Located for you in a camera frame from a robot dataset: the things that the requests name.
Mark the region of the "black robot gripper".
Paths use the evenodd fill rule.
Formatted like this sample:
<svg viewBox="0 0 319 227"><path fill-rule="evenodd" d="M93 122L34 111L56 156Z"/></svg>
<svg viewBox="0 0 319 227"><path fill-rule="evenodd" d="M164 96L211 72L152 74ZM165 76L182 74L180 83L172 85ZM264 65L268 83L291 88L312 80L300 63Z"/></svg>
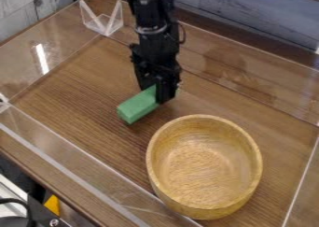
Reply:
<svg viewBox="0 0 319 227"><path fill-rule="evenodd" d="M136 27L138 42L129 45L130 61L141 90L156 81L156 101L164 104L176 97L180 83L180 66L177 62L178 27Z"/></svg>

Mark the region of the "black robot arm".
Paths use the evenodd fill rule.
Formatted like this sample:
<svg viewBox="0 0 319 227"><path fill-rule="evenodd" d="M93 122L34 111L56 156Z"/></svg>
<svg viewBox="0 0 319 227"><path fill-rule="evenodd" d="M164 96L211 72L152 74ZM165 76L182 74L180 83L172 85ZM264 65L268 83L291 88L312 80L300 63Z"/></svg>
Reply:
<svg viewBox="0 0 319 227"><path fill-rule="evenodd" d="M178 35L174 0L126 0L136 19L138 42L129 45L130 62L140 89L156 87L156 102L165 103L176 96L181 67L178 47L185 35Z"/></svg>

